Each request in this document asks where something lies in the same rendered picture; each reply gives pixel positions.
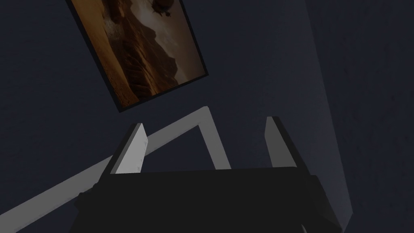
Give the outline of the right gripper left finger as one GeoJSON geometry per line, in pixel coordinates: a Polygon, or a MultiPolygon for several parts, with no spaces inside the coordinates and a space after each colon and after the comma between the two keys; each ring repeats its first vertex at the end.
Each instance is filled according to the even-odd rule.
{"type": "Polygon", "coordinates": [[[133,123],[128,128],[103,175],[139,173],[143,164],[148,137],[143,124],[133,123]]]}

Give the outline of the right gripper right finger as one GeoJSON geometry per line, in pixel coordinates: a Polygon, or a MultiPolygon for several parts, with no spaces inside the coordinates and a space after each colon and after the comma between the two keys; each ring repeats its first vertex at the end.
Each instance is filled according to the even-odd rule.
{"type": "Polygon", "coordinates": [[[266,118],[264,136],[273,167],[296,167],[309,175],[305,162],[279,117],[266,118]]]}

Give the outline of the framed brown landscape picture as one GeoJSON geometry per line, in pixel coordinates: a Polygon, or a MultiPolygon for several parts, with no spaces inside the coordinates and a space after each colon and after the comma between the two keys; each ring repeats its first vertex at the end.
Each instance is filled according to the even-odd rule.
{"type": "Polygon", "coordinates": [[[183,0],[65,0],[119,112],[208,76],[183,0]]]}

